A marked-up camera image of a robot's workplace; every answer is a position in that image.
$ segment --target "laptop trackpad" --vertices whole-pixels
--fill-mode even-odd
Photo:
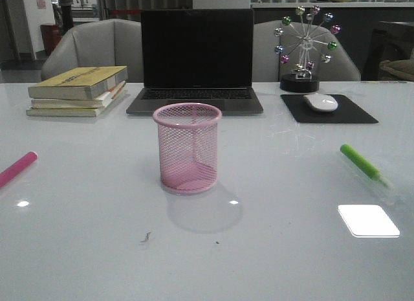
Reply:
[[[221,99],[169,99],[167,104],[179,104],[181,102],[200,102],[202,104],[208,104],[219,108],[221,111],[224,110],[225,103]]]

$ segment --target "gray chair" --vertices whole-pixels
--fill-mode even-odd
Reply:
[[[143,82],[141,24],[108,19],[71,28],[41,69],[45,80],[75,67],[128,66],[128,81]]]
[[[280,81],[281,76],[288,74],[293,70],[295,64],[298,63],[299,49],[296,49],[289,55],[288,63],[280,63],[279,56],[274,53],[276,45],[294,45],[297,39],[286,34],[295,34],[295,29],[303,32],[301,23],[291,23],[291,26],[284,26],[281,21],[269,21],[254,25],[254,41],[253,41],[253,81],[254,82],[276,82]],[[281,27],[284,33],[281,37],[275,37],[274,29]],[[312,29],[316,29],[314,35],[324,34],[317,38],[318,41],[337,43],[337,48],[332,51],[326,51],[327,47],[321,43],[314,43],[314,47],[318,49],[309,52],[311,60],[315,63],[312,74],[318,76],[321,81],[360,81],[361,75],[358,68],[340,45],[336,37],[324,27],[313,25]],[[329,63],[321,62],[321,53],[332,56]]]

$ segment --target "laptop keyboard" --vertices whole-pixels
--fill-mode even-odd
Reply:
[[[147,89],[143,99],[250,99],[248,89]]]

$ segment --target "mouse pad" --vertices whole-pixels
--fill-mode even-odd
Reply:
[[[378,121],[345,95],[331,95],[338,109],[330,112],[312,110],[301,94],[280,95],[299,123],[374,124]]]

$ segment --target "pencil holder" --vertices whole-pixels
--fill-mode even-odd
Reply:
[[[178,194],[194,194],[217,181],[216,107],[181,103],[153,113],[158,124],[161,183]]]

